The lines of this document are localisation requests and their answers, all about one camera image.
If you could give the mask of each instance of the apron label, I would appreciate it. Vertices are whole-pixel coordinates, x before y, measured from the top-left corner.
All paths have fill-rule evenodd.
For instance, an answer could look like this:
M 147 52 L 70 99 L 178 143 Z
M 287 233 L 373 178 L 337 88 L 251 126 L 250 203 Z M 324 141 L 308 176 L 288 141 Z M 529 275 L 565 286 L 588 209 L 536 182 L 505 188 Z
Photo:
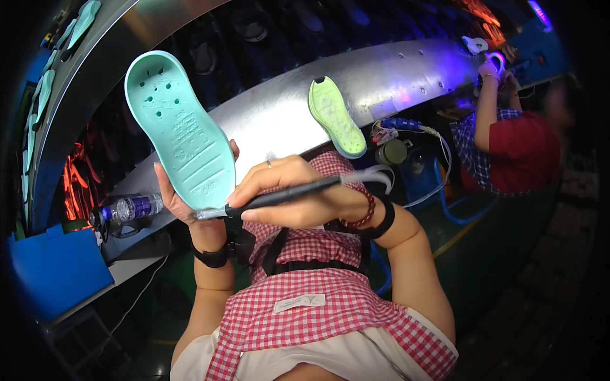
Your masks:
M 275 302 L 273 313 L 283 312 L 302 305 L 307 307 L 326 305 L 326 296 L 324 294 L 305 294 L 293 297 L 292 299 L 284 299 L 283 301 Z

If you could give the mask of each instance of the black brush handle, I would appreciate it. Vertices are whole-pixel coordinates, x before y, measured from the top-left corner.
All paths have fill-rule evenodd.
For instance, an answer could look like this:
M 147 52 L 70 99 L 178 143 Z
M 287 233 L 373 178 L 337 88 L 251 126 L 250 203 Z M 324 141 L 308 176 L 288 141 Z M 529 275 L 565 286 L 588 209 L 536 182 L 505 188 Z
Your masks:
M 283 202 L 288 202 L 301 198 L 303 196 L 319 193 L 324 189 L 330 188 L 333 185 L 337 185 L 340 183 L 341 178 L 339 176 L 325 177 L 322 180 L 314 181 L 307 184 L 296 185 L 294 187 L 289 187 L 279 191 L 256 196 L 246 205 L 240 208 L 232 208 L 227 205 L 224 208 L 224 211 L 227 213 L 228 217 L 240 216 L 242 215 L 242 212 L 244 210 L 278 205 Z

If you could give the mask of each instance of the shelf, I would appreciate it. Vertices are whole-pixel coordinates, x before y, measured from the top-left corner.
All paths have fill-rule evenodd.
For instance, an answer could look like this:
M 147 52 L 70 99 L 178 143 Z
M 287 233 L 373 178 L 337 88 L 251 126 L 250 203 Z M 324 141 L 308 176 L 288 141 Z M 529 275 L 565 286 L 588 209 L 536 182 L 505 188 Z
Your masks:
M 329 76 L 341 90 L 354 122 L 363 127 L 414 105 L 472 84 L 483 56 L 473 57 L 460 41 L 413 40 L 390 43 L 317 60 L 263 82 L 210 111 L 240 148 L 236 173 L 239 183 L 248 170 L 268 158 L 303 154 L 329 141 L 326 131 L 309 112 L 311 82 Z M 112 192 L 158 192 L 153 153 Z M 110 237 L 102 245 L 112 260 L 175 218 L 167 211 L 133 237 Z
M 47 228 L 57 179 L 74 142 L 131 61 L 227 0 L 102 0 L 72 58 L 58 59 L 30 169 L 32 232 Z

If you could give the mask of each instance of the pink gingham apron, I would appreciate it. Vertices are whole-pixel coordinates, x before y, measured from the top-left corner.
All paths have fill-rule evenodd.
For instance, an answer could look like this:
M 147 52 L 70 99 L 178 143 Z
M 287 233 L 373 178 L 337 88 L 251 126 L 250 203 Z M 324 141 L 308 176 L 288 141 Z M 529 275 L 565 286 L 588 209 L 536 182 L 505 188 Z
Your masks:
M 324 176 L 354 170 L 334 151 L 310 163 Z M 377 296 L 367 277 L 356 271 L 325 268 L 267 277 L 261 267 L 263 255 L 256 254 L 265 252 L 281 228 L 248 223 L 244 228 L 257 239 L 251 271 L 253 284 L 227 300 L 206 380 L 233 379 L 244 352 L 312 343 L 369 327 L 384 327 L 434 380 L 444 379 L 455 366 L 457 358 L 451 349 L 408 315 L 406 307 Z M 320 229 L 291 230 L 277 263 L 338 259 L 358 266 L 360 249 L 360 238 L 355 235 Z M 273 313 L 277 301 L 304 294 L 324 294 L 326 304 Z

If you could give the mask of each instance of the red shirt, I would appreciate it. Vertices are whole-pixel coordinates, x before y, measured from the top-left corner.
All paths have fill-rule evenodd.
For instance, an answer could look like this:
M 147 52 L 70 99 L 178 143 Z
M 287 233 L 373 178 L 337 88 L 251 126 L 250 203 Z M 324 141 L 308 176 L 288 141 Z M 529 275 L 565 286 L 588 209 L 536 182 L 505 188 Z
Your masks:
M 546 188 L 559 180 L 561 142 L 547 121 L 525 111 L 489 129 L 490 179 L 504 193 Z M 474 177 L 460 168 L 465 189 L 481 191 Z

